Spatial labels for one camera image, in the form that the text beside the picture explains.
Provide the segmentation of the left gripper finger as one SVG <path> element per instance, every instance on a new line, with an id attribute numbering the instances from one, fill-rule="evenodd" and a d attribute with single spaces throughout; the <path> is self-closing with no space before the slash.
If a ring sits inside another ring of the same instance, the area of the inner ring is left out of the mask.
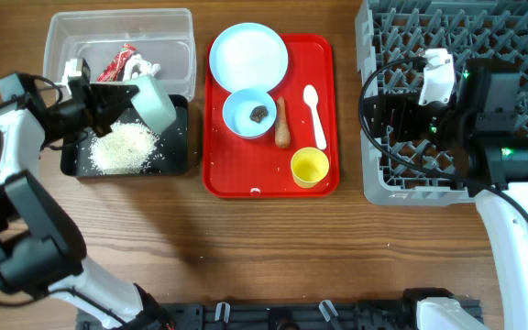
<path id="1" fill-rule="evenodd" d="M 133 106 L 132 99 L 139 93 L 139 88 L 130 84 L 93 83 L 91 90 L 97 112 L 104 115 L 121 115 Z"/>
<path id="2" fill-rule="evenodd" d="M 91 128 L 99 138 L 112 132 L 111 125 L 121 116 L 121 111 L 103 110 L 93 115 Z"/>

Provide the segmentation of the orange carrot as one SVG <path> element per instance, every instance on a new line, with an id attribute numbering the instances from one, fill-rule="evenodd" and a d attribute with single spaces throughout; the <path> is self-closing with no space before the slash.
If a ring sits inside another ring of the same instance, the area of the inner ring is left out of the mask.
<path id="1" fill-rule="evenodd" d="M 277 102 L 277 117 L 275 122 L 275 144 L 278 148 L 286 149 L 291 144 L 291 135 L 286 117 L 286 104 L 283 97 Z"/>

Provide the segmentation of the white rice pile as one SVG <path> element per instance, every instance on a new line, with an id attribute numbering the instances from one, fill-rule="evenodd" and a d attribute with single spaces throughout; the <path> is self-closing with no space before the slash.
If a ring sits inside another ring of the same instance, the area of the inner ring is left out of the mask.
<path id="1" fill-rule="evenodd" d="M 116 122 L 112 132 L 94 137 L 89 147 L 93 168 L 104 175 L 130 174 L 143 171 L 156 151 L 159 136 L 147 126 Z"/>

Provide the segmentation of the clear plastic bin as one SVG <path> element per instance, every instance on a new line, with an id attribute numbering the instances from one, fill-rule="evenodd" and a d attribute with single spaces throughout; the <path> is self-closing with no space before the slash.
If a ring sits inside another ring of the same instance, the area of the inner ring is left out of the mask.
<path id="1" fill-rule="evenodd" d="M 156 79 L 169 94 L 193 99 L 196 51 L 187 8 L 60 12 L 49 25 L 43 76 L 58 82 L 66 61 L 84 58 L 96 79 L 126 43 L 160 65 Z"/>

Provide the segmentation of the yellow plastic cup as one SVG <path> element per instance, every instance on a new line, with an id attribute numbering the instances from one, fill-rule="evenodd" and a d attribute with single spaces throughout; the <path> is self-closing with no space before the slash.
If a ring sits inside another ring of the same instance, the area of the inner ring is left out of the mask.
<path id="1" fill-rule="evenodd" d="M 295 183 L 305 189 L 313 188 L 329 172 L 329 158 L 313 147 L 297 150 L 291 158 L 291 174 Z"/>

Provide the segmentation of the red snack wrapper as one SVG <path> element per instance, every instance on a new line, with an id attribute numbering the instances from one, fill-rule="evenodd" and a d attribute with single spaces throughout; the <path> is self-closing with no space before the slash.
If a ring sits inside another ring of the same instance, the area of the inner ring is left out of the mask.
<path id="1" fill-rule="evenodd" d="M 125 43 L 121 50 L 113 57 L 104 71 L 97 77 L 98 83 L 116 82 L 120 72 L 125 68 L 127 61 L 136 53 L 137 48 Z"/>

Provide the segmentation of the white tissue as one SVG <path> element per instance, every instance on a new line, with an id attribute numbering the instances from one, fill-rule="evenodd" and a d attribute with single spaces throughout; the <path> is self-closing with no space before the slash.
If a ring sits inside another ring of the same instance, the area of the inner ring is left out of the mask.
<path id="1" fill-rule="evenodd" d="M 155 76 L 160 69 L 161 67 L 158 63 L 151 63 L 144 60 L 140 54 L 136 54 L 127 60 L 122 80 L 128 81 L 145 75 Z"/>

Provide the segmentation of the red serving tray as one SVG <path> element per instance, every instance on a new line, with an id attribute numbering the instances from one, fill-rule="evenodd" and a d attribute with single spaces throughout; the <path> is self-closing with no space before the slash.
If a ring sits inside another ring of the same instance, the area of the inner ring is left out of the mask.
<path id="1" fill-rule="evenodd" d="M 229 130 L 223 119 L 223 105 L 229 92 L 212 73 L 205 74 L 203 115 L 203 184 L 220 198 L 320 197 L 336 189 L 340 181 L 336 120 L 333 52 L 329 42 L 315 34 L 285 33 L 288 49 L 287 73 L 272 92 L 282 97 L 291 135 L 288 148 L 278 148 L 274 131 L 256 139 L 244 139 Z M 299 187 L 291 171 L 293 154 L 313 147 L 311 111 L 303 100 L 303 89 L 312 85 L 319 98 L 318 113 L 327 140 L 324 154 L 329 159 L 328 174 L 314 187 Z"/>

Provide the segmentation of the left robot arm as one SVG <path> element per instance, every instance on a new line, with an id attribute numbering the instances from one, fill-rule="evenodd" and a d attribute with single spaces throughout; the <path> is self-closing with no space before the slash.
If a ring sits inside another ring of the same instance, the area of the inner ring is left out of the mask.
<path id="1" fill-rule="evenodd" d="M 93 261 L 68 214 L 39 182 L 40 152 L 78 134 L 109 134 L 127 110 L 146 114 L 167 101 L 151 82 L 92 83 L 84 72 L 46 104 L 37 75 L 0 79 L 0 307 L 47 298 L 69 303 L 106 329 L 172 329 L 169 313 L 147 292 Z"/>

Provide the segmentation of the dark dried mushroom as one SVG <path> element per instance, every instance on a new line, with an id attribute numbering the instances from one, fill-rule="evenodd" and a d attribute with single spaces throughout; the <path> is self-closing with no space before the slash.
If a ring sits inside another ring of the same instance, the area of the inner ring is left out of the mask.
<path id="1" fill-rule="evenodd" d="M 268 115 L 268 108 L 265 105 L 258 105 L 252 109 L 249 119 L 253 122 L 260 123 Z"/>

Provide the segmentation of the green bowl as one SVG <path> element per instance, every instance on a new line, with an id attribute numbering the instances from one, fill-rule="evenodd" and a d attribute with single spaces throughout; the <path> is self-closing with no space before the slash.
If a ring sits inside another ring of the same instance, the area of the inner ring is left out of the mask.
<path id="1" fill-rule="evenodd" d="M 166 90 L 151 75 L 139 76 L 124 82 L 136 86 L 138 93 L 131 103 L 142 121 L 157 135 L 160 135 L 176 120 L 176 109 Z"/>

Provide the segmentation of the light blue bowl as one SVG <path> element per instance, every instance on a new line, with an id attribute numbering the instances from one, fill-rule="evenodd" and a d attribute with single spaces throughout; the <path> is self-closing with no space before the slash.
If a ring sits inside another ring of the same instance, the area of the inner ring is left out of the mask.
<path id="1" fill-rule="evenodd" d="M 252 109 L 258 105 L 265 105 L 269 111 L 269 115 L 260 123 L 249 119 Z M 277 106 L 268 93 L 249 88 L 231 93 L 224 101 L 222 115 L 231 132 L 241 138 L 255 139 L 262 137 L 273 127 Z"/>

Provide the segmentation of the grey dishwasher rack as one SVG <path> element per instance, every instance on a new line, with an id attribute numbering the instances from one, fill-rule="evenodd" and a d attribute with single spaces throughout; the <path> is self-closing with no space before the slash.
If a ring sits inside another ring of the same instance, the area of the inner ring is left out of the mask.
<path id="1" fill-rule="evenodd" d="M 445 48 L 454 58 L 456 87 L 469 59 L 513 63 L 521 71 L 517 93 L 516 133 L 528 136 L 528 1 L 364 1 L 355 19 L 357 68 L 362 81 L 383 64 L 419 52 Z M 418 92 L 422 79 L 410 67 L 388 69 L 376 78 L 366 97 Z M 386 150 L 425 168 L 453 173 L 451 152 L 436 153 L 428 141 L 400 143 L 376 139 Z M 447 206 L 472 203 L 467 190 L 450 181 L 428 178 L 381 154 L 360 132 L 365 197 L 378 205 Z"/>

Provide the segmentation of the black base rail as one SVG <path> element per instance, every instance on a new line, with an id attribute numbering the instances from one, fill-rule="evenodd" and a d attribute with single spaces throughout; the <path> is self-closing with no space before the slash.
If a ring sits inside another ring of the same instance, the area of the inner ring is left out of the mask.
<path id="1" fill-rule="evenodd" d="M 337 303 L 337 321 L 343 329 L 403 329 L 400 300 Z M 280 319 L 292 319 L 301 329 L 331 327 L 317 303 L 233 304 L 227 323 L 215 320 L 215 307 L 199 303 L 162 305 L 181 330 L 270 330 Z"/>

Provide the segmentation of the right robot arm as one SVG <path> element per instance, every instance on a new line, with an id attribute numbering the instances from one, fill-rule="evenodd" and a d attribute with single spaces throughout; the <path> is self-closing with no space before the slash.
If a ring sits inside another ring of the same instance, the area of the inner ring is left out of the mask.
<path id="1" fill-rule="evenodd" d="M 444 49 L 409 59 L 423 73 L 418 93 L 361 93 L 358 119 L 368 141 L 393 133 L 452 153 L 448 180 L 464 186 L 487 230 L 504 325 L 528 329 L 528 137 L 516 134 L 519 69 L 470 59 L 456 74 Z"/>

